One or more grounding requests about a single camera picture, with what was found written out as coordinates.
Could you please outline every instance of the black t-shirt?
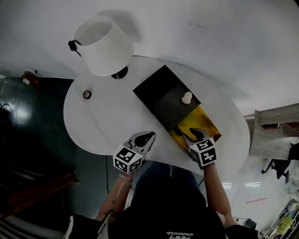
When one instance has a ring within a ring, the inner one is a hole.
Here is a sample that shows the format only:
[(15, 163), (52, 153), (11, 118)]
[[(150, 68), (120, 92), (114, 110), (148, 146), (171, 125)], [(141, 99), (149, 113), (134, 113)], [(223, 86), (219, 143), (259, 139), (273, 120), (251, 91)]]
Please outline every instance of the black t-shirt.
[[(101, 222), (72, 216), (69, 237), (97, 238)], [(257, 231), (234, 225), (224, 229), (202, 194), (168, 178), (135, 192), (131, 206), (109, 226), (109, 239), (257, 239)]]

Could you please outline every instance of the red object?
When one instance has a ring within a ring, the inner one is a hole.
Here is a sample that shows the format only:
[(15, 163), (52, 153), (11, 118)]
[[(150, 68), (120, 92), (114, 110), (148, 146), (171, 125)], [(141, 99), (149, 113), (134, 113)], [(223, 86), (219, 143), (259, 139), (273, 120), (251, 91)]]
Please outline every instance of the red object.
[(280, 124), (267, 124), (263, 125), (263, 129), (279, 129)]
[(33, 86), (35, 86), (35, 87), (38, 87), (38, 88), (41, 87), (41, 83), (38, 82), (38, 79), (35, 76), (32, 76), (32, 75), (30, 75), (28, 73), (25, 73), (24, 77), (23, 77), (23, 80), (24, 79), (27, 79), (30, 82), (30, 84), (33, 85)]
[(285, 123), (285, 124), (293, 129), (295, 129), (295, 123)]
[(254, 203), (254, 202), (258, 202), (258, 201), (262, 201), (262, 200), (265, 200), (265, 199), (267, 199), (267, 198), (265, 197), (265, 198), (261, 198), (261, 199), (258, 199), (258, 200), (249, 201), (249, 202), (247, 202), (247, 204), (249, 204), (249, 203)]

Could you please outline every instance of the person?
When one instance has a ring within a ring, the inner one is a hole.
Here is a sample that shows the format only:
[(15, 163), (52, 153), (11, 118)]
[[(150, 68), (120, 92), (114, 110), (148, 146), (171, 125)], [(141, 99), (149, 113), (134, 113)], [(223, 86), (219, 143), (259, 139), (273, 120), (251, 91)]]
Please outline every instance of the person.
[(134, 175), (120, 173), (96, 219), (71, 217), (65, 238), (257, 239), (257, 231), (233, 219), (215, 165), (203, 170), (208, 206), (190, 171), (174, 167), (171, 174), (169, 165), (153, 162), (138, 180), (130, 207), (124, 210)]

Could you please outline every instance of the jeans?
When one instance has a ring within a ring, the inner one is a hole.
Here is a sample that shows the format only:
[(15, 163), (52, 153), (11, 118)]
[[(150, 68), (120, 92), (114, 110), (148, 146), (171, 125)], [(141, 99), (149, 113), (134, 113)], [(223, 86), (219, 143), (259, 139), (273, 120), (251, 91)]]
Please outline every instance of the jeans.
[(174, 167), (172, 170), (172, 175), (170, 175), (170, 168), (168, 164), (153, 162), (152, 165), (139, 178), (135, 187), (135, 193), (141, 188), (145, 188), (153, 183), (159, 183), (159, 181), (170, 177), (182, 180), (200, 192), (198, 182), (190, 171), (179, 167)]

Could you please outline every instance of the small white figurine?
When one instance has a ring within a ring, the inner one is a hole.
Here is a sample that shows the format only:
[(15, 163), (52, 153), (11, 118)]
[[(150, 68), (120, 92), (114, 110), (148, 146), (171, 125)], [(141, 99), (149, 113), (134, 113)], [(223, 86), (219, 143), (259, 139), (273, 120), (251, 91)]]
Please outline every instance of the small white figurine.
[(186, 105), (191, 103), (192, 93), (190, 91), (186, 92), (184, 97), (182, 98), (182, 102)]

